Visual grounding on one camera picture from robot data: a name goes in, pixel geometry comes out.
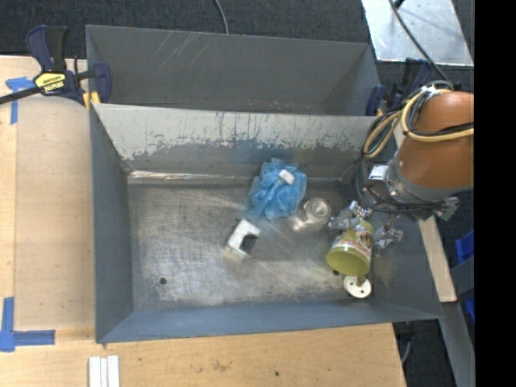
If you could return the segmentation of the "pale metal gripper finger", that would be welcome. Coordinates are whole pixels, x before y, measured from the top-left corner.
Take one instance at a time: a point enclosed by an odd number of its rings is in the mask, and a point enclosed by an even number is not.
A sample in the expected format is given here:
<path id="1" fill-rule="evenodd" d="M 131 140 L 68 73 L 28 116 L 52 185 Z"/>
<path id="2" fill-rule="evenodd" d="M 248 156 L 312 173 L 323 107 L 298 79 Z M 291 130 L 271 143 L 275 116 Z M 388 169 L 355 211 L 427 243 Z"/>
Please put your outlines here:
<path id="1" fill-rule="evenodd" d="M 375 249 L 386 249 L 396 242 L 400 242 L 404 236 L 400 231 L 389 224 L 379 227 L 373 235 L 373 247 Z"/>
<path id="2" fill-rule="evenodd" d="M 360 221 L 368 220 L 371 215 L 371 208 L 364 208 L 357 201 L 351 201 L 336 216 L 330 217 L 327 226 L 331 230 L 348 230 L 356 227 Z"/>

